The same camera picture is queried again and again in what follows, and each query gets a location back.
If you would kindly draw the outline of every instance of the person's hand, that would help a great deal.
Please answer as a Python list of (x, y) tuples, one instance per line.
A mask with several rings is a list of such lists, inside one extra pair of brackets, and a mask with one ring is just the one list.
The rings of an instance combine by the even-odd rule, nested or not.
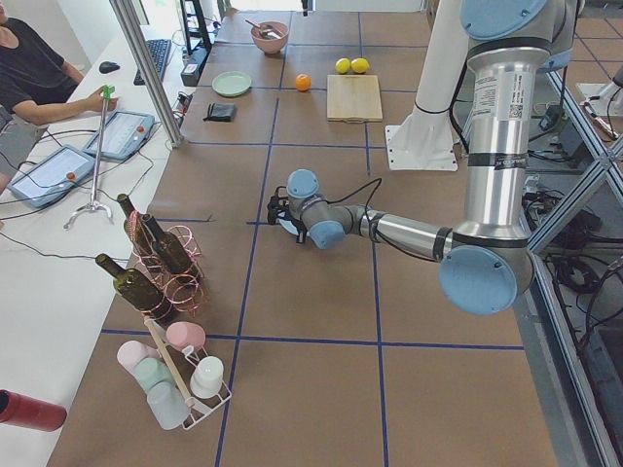
[[(104, 86), (96, 90), (89, 97), (85, 99), (86, 110), (93, 110), (94, 112), (101, 112), (101, 108), (104, 102), (104, 98), (102, 97), (102, 92), (104, 91)], [(113, 97), (108, 101), (108, 110), (115, 110), (117, 107), (118, 97)]]

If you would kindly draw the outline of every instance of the wooden stick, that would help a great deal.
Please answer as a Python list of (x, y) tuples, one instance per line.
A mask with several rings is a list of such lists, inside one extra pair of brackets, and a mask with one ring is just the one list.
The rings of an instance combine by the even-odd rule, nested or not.
[(173, 379), (175, 380), (175, 384), (177, 385), (177, 388), (180, 390), (180, 392), (182, 393), (182, 396), (184, 397), (184, 400), (186, 401), (186, 405), (192, 408), (195, 405), (193, 396), (188, 390), (188, 387), (186, 387), (186, 383), (184, 382), (184, 379), (182, 379), (182, 376), (177, 371), (177, 367), (173, 363), (171, 356), (168, 354), (168, 350), (166, 350), (165, 343), (163, 342), (160, 335), (158, 334), (158, 331), (156, 331), (156, 327), (154, 326), (154, 321), (152, 319), (146, 319), (145, 326), (147, 326), (149, 333), (152, 335), (152, 339), (156, 343), (156, 347), (158, 348), (158, 351), (160, 352), (163, 359), (165, 360), (166, 366), (171, 371), (171, 374), (173, 375)]

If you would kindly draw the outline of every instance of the red cylinder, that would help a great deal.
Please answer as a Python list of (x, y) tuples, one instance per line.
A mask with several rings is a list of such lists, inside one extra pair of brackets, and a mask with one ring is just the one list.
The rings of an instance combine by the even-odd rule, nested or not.
[(67, 418), (64, 407), (33, 399), (17, 392), (0, 390), (0, 423), (55, 431)]

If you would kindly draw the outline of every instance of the black t-shirt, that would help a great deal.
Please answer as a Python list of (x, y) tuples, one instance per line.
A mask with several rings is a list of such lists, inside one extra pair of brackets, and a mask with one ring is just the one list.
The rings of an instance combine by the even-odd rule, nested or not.
[(37, 104), (66, 102), (78, 86), (62, 72), (62, 56), (25, 22), (2, 24), (19, 39), (15, 49), (0, 46), (0, 104), (12, 110), (24, 100)]

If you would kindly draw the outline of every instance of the wine bottle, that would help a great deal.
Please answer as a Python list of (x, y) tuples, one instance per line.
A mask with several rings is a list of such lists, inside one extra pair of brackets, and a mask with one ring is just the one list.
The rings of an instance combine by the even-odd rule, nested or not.
[[(143, 265), (152, 275), (157, 276), (162, 271), (162, 266), (157, 258), (154, 256), (154, 251), (151, 245), (151, 236), (146, 232), (141, 222), (141, 216), (134, 208), (132, 201), (129, 200), (129, 196), (126, 194), (117, 195), (117, 202), (121, 206), (126, 215), (124, 221), (124, 231), (128, 235), (129, 241), (134, 245), (135, 253), (140, 257)], [(130, 218), (134, 216), (134, 222), (130, 221)]]
[(156, 218), (151, 214), (143, 214), (143, 225), (151, 233), (154, 241), (152, 249), (163, 260), (165, 268), (173, 275), (181, 275), (178, 282), (189, 283), (193, 277), (199, 282), (202, 274), (188, 252), (174, 233), (164, 231)]
[(97, 255), (95, 262), (115, 278), (115, 290), (144, 316), (153, 317), (159, 323), (166, 324), (179, 313), (165, 294), (140, 270), (124, 269), (104, 253)]

